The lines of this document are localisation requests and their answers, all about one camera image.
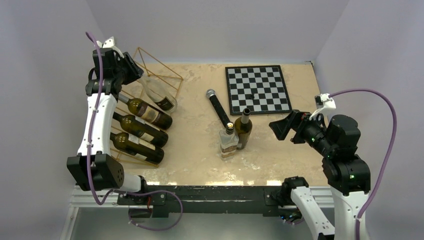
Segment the clear wine bottle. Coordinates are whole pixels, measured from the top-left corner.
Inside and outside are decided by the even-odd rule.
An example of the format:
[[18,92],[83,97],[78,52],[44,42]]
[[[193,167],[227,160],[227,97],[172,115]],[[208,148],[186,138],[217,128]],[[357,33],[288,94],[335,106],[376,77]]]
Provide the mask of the clear wine bottle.
[[146,95],[163,111],[171,113],[177,109],[178,103],[174,96],[166,90],[160,80],[143,75],[137,80],[142,86]]

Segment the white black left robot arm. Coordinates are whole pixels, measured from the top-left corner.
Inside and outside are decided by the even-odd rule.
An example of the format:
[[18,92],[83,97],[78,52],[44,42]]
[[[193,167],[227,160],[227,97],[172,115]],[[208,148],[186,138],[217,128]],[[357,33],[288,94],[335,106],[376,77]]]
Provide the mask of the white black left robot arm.
[[143,71],[127,52],[117,47],[94,50],[92,57],[94,67],[85,86],[88,113],[84,135],[77,154],[68,157],[66,167],[83,191],[93,188],[130,192],[130,199],[142,205],[149,199],[146,182],[142,176],[125,173],[112,157],[110,136],[122,86],[138,80]]

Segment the olive green wine bottle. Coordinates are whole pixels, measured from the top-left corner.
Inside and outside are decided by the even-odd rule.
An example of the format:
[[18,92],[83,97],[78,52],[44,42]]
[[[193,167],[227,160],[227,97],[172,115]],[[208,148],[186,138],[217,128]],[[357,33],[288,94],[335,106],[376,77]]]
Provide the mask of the olive green wine bottle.
[[128,110],[133,115],[162,130],[168,130],[173,123],[173,119],[170,115],[140,98],[129,98],[120,93],[118,99],[127,105]]

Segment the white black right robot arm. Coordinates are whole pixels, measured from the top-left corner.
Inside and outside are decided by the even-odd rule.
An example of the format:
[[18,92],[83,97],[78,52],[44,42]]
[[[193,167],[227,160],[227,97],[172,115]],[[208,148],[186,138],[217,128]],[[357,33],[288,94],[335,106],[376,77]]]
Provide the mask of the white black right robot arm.
[[324,127],[310,117],[309,112],[293,110],[286,118],[270,122],[269,127],[279,141],[293,130],[292,143],[307,143],[323,157],[322,168],[333,198],[335,225],[318,206],[304,177],[286,178],[281,189],[270,197],[282,207],[295,205],[315,240],[368,240],[365,214],[360,211],[369,199],[371,172],[356,154],[361,136],[358,123],[349,116],[337,114]]

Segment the dark green wine bottle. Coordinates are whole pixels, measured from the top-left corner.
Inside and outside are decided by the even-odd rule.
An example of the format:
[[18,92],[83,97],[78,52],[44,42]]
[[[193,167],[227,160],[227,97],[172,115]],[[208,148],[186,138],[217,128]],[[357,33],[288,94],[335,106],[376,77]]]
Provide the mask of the dark green wine bottle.
[[152,126],[140,117],[132,114],[121,115],[114,112],[112,118],[119,122],[120,127],[129,134],[132,134],[156,147],[163,147],[168,142],[169,136],[163,130]]

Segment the green wine bottle white label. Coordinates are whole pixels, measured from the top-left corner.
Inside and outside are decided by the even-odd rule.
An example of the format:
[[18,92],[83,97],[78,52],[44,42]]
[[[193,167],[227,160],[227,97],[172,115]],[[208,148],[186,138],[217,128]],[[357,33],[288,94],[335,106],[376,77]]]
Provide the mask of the green wine bottle white label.
[[164,151],[152,143],[126,132],[110,133],[109,139],[114,147],[132,156],[139,156],[142,160],[158,165],[164,158]]

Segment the square clear liquor bottle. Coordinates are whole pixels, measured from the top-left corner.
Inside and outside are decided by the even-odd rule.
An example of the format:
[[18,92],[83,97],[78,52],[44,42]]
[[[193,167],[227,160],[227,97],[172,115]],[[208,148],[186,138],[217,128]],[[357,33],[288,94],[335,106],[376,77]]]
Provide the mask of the square clear liquor bottle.
[[220,157],[227,161],[234,157],[239,143],[239,137],[235,132],[233,122],[228,122],[225,129],[219,131],[219,149]]

